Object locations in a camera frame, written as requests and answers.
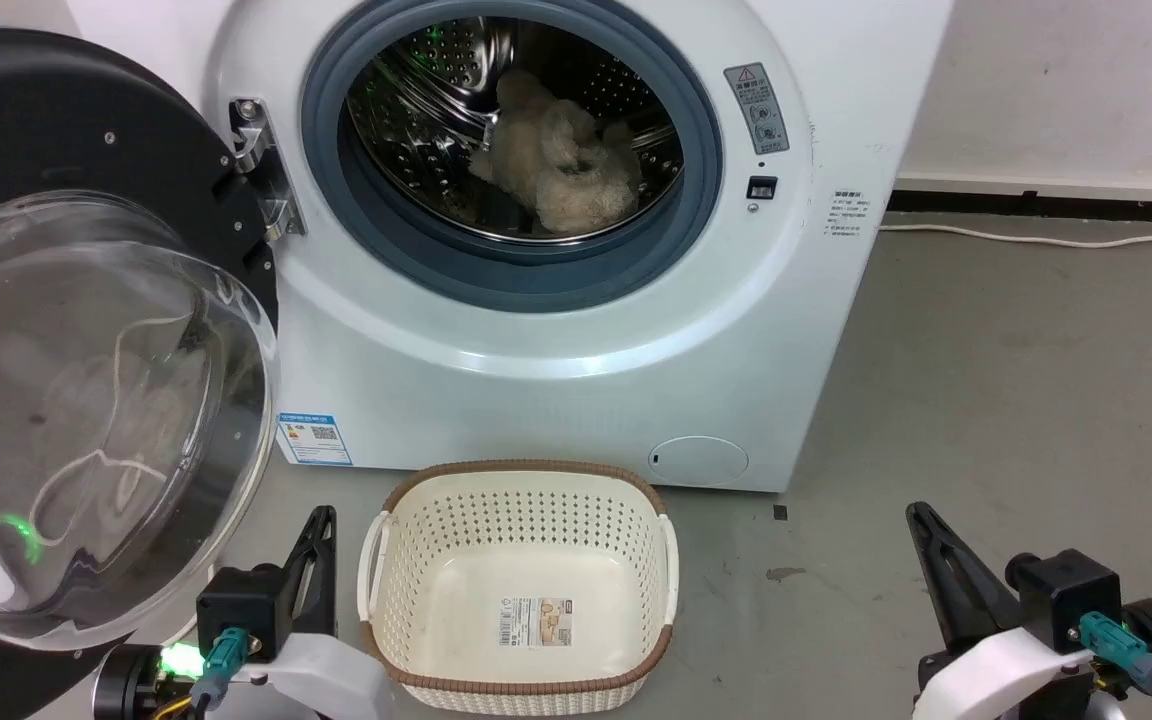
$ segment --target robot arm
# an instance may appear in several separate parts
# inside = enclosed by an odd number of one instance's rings
[[[384,667],[335,637],[335,510],[317,507],[282,568],[218,571],[198,596],[200,666],[180,669],[159,646],[115,647],[97,675],[93,717],[388,719]]]
[[[925,502],[905,510],[945,651],[919,662],[915,720],[1117,720],[1152,696],[1152,598],[1076,550],[1015,556],[1007,584]]]

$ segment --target stainless steel drum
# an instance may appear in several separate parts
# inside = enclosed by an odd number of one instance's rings
[[[571,243],[593,234],[547,232],[517,202],[471,176],[470,156],[492,141],[495,83],[511,67],[530,70],[553,94],[584,106],[600,124],[624,119],[643,167],[646,213],[682,172],[682,149],[652,88],[592,41],[516,18],[457,18],[394,41],[358,76],[348,99],[362,145],[408,199],[482,237]]]

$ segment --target beige fluffy toy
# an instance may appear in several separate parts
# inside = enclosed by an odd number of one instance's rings
[[[526,70],[500,76],[497,99],[495,135],[475,152],[475,176],[515,197],[548,232],[599,232],[637,210],[643,172],[630,127],[612,123],[599,137],[593,115]]]

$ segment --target green led light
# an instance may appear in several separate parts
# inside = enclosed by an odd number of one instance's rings
[[[38,530],[33,524],[12,511],[0,511],[0,524],[20,533],[20,539],[24,541],[24,560],[29,564],[38,564],[38,560],[41,560],[41,539],[38,539]]]
[[[164,647],[159,655],[159,669],[197,680],[202,675],[202,652],[189,643]]]

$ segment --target white cable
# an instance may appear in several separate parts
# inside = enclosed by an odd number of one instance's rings
[[[1030,243],[1030,245],[1078,247],[1083,250],[1105,250],[1108,249],[1108,247],[1138,245],[1142,242],[1152,242],[1152,234],[1146,234],[1146,236],[1139,237],[1108,240],[1105,242],[1075,242],[1073,240],[1060,240],[1056,237],[1029,237],[1014,236],[1014,234],[995,234],[992,232],[973,232],[973,229],[960,228],[955,227],[955,225],[932,223],[878,225],[878,229],[881,229],[881,232],[947,232],[954,234],[965,234],[965,236],[979,237],[983,240]]]
[[[119,386],[121,384],[119,374],[119,363],[120,363],[120,350],[122,350],[123,346],[123,338],[127,336],[127,333],[131,332],[132,329],[146,327],[146,325],[170,325],[173,323],[180,323],[180,320],[184,320],[189,318],[189,316],[192,313],[181,314],[179,316],[179,318],[146,318],[143,320],[136,320],[136,323],[128,324],[127,327],[123,327],[118,332],[118,336],[114,338],[114,402],[113,406],[109,408],[109,420],[108,423],[105,423],[105,432],[101,432],[103,444],[109,441],[109,431],[114,429],[114,419],[118,416]],[[160,471],[154,470],[154,468],[150,468],[149,465],[143,464],[143,462],[139,462],[137,460],[114,460],[109,455],[105,455],[104,448],[96,448],[96,450],[89,452],[88,455],[74,457],[74,460],[65,462],[65,464],[59,470],[56,470],[54,473],[51,475],[50,478],[47,478],[47,482],[41,484],[41,487],[38,488],[38,495],[33,498],[33,505],[29,506],[29,525],[31,525],[31,528],[33,529],[33,535],[38,539],[39,544],[44,544],[44,546],[46,547],[58,546],[58,544],[63,541],[65,537],[68,536],[69,530],[74,528],[74,521],[82,514],[84,509],[86,509],[88,500],[90,500],[91,498],[91,493],[88,492],[88,488],[91,487],[90,483],[86,486],[84,486],[82,492],[79,493],[78,502],[76,503],[76,506],[74,506],[74,510],[69,515],[69,523],[65,524],[65,530],[63,532],[60,533],[59,537],[48,538],[41,533],[41,529],[38,526],[38,521],[37,521],[38,509],[40,509],[41,501],[44,501],[44,498],[47,495],[47,493],[51,492],[52,486],[55,486],[55,484],[59,483],[61,478],[65,478],[66,475],[68,475],[74,469],[79,468],[81,465],[84,464],[84,462],[88,462],[92,457],[99,457],[99,460],[101,461],[101,465],[106,465],[106,468],[128,468],[136,470],[137,471],[136,482],[141,482],[141,473],[150,475],[151,478],[154,478],[160,483],[166,483],[166,480],[168,480],[168,478],[166,478],[166,475],[160,473]],[[127,479],[127,473],[123,473],[123,478],[120,478],[119,483],[122,484],[124,479]]]

